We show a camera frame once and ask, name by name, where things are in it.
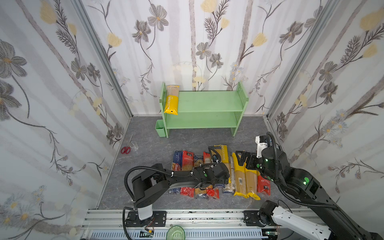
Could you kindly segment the blue Barilla spaghetti box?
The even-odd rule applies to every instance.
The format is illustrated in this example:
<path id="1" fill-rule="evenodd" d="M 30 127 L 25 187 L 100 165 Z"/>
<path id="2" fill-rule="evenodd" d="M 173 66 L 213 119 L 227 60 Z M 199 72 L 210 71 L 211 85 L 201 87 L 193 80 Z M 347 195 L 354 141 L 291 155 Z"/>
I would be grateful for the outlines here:
<path id="1" fill-rule="evenodd" d="M 172 170 L 182 171 L 183 166 L 183 151 L 175 151 L 173 155 Z M 178 195 L 181 193 L 181 188 L 174 188 L 169 190 L 169 194 Z"/>

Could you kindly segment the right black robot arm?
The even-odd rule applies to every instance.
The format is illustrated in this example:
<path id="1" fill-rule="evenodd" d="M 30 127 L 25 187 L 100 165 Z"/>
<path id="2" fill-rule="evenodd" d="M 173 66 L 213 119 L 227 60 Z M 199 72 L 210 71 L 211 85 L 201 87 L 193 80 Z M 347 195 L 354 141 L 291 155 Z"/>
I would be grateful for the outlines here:
<path id="1" fill-rule="evenodd" d="M 325 224 L 320 226 L 286 211 L 277 203 L 265 201 L 256 212 L 245 212 L 250 226 L 277 225 L 308 240 L 381 240 L 382 236 L 365 230 L 353 221 L 308 171 L 291 167 L 285 152 L 279 150 L 272 133 L 259 136 L 255 153 L 237 151 L 234 162 L 273 182 L 289 201 L 311 209 Z"/>

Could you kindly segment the red white-label spaghetti bag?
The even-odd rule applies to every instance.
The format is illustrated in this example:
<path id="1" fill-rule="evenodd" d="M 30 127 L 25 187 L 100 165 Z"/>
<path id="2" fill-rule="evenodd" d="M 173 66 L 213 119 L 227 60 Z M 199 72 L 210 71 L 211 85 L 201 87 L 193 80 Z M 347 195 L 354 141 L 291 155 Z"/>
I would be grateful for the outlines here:
<path id="1" fill-rule="evenodd" d="M 204 153 L 203 158 L 204 158 L 204 164 L 212 163 L 212 158 L 209 153 Z M 213 186 L 209 186 L 206 190 L 203 190 L 203 192 L 208 199 L 218 200 L 220 198 L 219 189 L 214 188 Z"/>

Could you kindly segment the yellow Pastatime spaghetti bag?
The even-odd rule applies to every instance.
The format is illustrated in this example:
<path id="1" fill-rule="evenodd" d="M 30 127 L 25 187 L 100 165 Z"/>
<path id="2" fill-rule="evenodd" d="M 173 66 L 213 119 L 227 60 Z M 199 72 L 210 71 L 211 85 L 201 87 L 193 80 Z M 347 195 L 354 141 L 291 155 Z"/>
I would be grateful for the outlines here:
<path id="1" fill-rule="evenodd" d="M 232 168 L 230 164 L 228 147 L 226 145 L 215 145 L 215 147 L 216 147 L 216 151 L 221 156 L 221 162 L 226 165 L 230 173 L 228 184 L 218 184 L 217 187 L 221 187 L 223 189 L 223 193 L 234 194 L 235 187 L 232 183 Z"/>

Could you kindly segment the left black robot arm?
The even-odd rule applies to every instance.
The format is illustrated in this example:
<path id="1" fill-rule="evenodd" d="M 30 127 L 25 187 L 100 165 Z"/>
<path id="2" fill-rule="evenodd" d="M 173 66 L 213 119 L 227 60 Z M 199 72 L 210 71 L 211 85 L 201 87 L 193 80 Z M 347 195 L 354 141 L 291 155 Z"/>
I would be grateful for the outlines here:
<path id="1" fill-rule="evenodd" d="M 124 185 L 134 203 L 140 221 L 153 217 L 153 203 L 169 189 L 207 189 L 217 184 L 228 184 L 230 171 L 224 163 L 193 167 L 189 171 L 172 171 L 162 164 L 137 166 L 128 170 Z"/>

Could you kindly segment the yellow label spaghetti bag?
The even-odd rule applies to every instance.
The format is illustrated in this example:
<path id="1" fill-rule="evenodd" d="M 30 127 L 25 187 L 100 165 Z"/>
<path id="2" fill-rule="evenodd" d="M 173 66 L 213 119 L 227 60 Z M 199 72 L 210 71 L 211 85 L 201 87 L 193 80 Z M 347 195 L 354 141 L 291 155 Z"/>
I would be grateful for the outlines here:
<path id="1" fill-rule="evenodd" d="M 171 115 L 178 115 L 178 106 L 179 106 L 179 92 L 180 86 L 178 85 L 169 85 L 166 87 L 166 104 L 165 104 L 165 113 Z"/>

